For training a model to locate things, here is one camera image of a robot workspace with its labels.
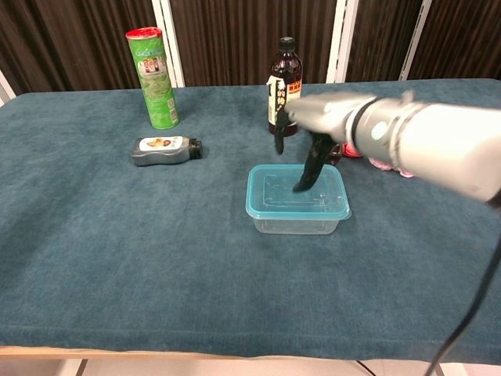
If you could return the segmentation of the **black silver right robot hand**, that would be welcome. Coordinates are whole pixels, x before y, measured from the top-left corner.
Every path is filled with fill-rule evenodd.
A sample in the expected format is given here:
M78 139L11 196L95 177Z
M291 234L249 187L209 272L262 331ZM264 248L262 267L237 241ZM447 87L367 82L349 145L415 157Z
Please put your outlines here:
M371 94L326 92L292 100L278 111L274 131L278 154L283 153L285 129L290 122L307 130L312 140L304 171L293 188L295 193L315 185L330 155L348 141L348 118L361 113L376 100Z

